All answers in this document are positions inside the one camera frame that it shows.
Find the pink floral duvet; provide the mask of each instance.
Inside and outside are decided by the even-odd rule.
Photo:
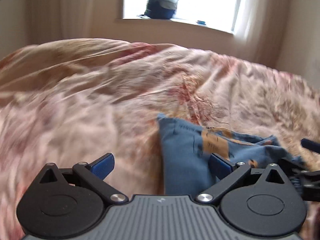
[[[47,162],[71,167],[112,152],[109,184],[128,196],[162,193],[159,112],[274,134],[320,169],[319,155],[300,146],[320,141],[319,96],[299,76],[172,44],[75,39],[20,49],[0,61],[0,240],[22,238],[15,208]],[[305,240],[317,234],[317,208]]]

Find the folded cloth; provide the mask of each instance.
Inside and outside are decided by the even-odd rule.
[[[216,153],[233,163],[246,162],[265,168],[280,158],[292,160],[273,135],[262,138],[225,128],[202,127],[179,118],[158,115],[161,138],[164,192],[193,198],[217,181],[208,159]]]

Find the backpack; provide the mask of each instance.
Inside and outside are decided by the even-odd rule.
[[[144,14],[152,19],[171,19],[177,5],[178,0],[148,0]]]

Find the curtain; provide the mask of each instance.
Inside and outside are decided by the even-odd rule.
[[[290,0],[241,0],[235,26],[236,57],[274,67]]]
[[[33,43],[90,37],[94,0],[27,0]]]

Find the wall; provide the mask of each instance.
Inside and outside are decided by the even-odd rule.
[[[279,70],[303,76],[320,88],[320,0],[292,0]]]
[[[0,59],[27,44],[25,0],[0,0]]]

